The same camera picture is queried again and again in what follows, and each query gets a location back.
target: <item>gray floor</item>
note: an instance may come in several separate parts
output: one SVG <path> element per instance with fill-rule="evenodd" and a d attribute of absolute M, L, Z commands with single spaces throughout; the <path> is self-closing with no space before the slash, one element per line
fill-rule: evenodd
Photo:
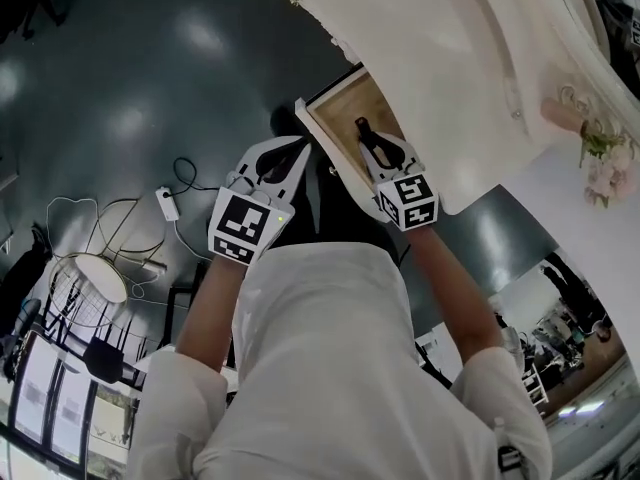
<path fill-rule="evenodd" d="M 54 3 L 69 7 L 62 27 L 39 10 L 32 40 L 14 35 L 0 46 L 3 163 L 16 162 L 20 170 L 0 195 L 6 218 L 0 235 L 15 232 L 11 254 L 0 261 L 8 268 L 29 246 L 28 227 L 44 224 L 54 196 L 97 197 L 101 206 L 142 198 L 112 245 L 141 249 L 166 237 L 154 259 L 168 265 L 168 274 L 145 294 L 163 301 L 172 283 L 191 279 L 196 264 L 166 226 L 153 194 L 163 184 L 178 187 L 173 159 L 191 158 L 201 184 L 220 184 L 249 145 L 269 138 L 274 107 L 311 96 L 349 64 L 320 25 L 288 0 Z M 193 191 L 178 197 L 181 232 L 202 253 L 213 198 Z M 105 215 L 107 235 L 124 212 L 121 205 Z M 56 251 L 84 250 L 93 217 L 88 203 L 56 203 L 50 215 Z M 488 294 L 555 248 L 501 188 L 437 227 Z M 96 236 L 90 250 L 101 249 Z M 118 265 L 139 281 L 150 277 Z M 402 271 L 419 335 L 439 318 L 410 254 Z M 136 334 L 157 339 L 163 306 L 131 307 Z"/>

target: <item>wooden panel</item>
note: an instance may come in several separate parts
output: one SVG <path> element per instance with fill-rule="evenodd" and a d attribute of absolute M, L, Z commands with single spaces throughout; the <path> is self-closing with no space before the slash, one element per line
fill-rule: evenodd
<path fill-rule="evenodd" d="M 338 84 L 327 91 L 316 102 L 310 104 L 307 111 L 358 174 L 372 186 L 360 154 L 356 119 L 366 117 L 372 130 L 404 137 L 387 100 L 366 70 L 357 78 L 350 78 L 345 82 L 347 83 Z"/>

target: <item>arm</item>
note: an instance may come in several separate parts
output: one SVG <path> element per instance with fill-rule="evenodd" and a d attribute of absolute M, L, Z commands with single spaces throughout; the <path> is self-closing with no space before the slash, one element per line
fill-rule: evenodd
<path fill-rule="evenodd" d="M 502 335 L 487 299 L 435 231 L 423 226 L 407 231 L 418 268 L 429 280 L 462 362 L 490 347 Z"/>
<path fill-rule="evenodd" d="M 231 321 L 247 267 L 216 256 L 189 309 L 176 352 L 219 372 L 229 351 Z"/>
<path fill-rule="evenodd" d="M 127 479 L 192 478 L 226 408 L 220 375 L 246 267 L 216 256 L 196 294 L 176 352 L 158 352 L 145 379 Z"/>

